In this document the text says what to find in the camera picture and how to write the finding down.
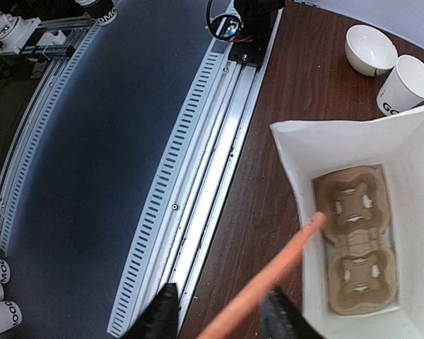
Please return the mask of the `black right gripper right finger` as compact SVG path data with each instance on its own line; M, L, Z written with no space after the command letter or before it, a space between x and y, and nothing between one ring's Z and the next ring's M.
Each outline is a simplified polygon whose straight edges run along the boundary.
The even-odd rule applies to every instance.
M322 339L303 318L281 288L270 291L259 307L261 337L270 339Z

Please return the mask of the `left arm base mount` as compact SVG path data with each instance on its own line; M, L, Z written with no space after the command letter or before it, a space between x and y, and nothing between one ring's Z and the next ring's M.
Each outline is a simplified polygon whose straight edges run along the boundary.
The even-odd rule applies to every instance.
M228 59L243 66L262 67L278 12L280 0L233 1L235 14L211 16L212 0L206 5L206 27L220 42L232 45Z

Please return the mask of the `brown pulp cup carrier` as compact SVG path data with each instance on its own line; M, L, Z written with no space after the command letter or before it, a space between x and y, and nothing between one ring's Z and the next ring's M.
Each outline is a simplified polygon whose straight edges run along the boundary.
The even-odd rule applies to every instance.
M323 237L333 245L327 298L342 316L381 311L397 296L394 250L386 240L391 206L381 167L359 166L313 181L316 207L326 216Z

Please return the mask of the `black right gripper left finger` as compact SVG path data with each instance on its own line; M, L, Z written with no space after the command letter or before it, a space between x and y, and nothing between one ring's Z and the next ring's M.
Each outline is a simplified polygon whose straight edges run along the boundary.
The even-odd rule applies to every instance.
M125 338L177 338L179 295L175 283L165 283L125 333Z

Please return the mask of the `white printed paper bag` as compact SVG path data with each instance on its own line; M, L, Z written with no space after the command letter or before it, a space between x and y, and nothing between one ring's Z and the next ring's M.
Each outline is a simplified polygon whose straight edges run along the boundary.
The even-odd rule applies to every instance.
M391 206L385 238L396 257L395 301L356 316L331 310L334 247L321 230L300 245L303 318L325 338L424 338L424 105L372 121L282 121L271 130L302 223L319 212L314 179L352 167L381 167Z

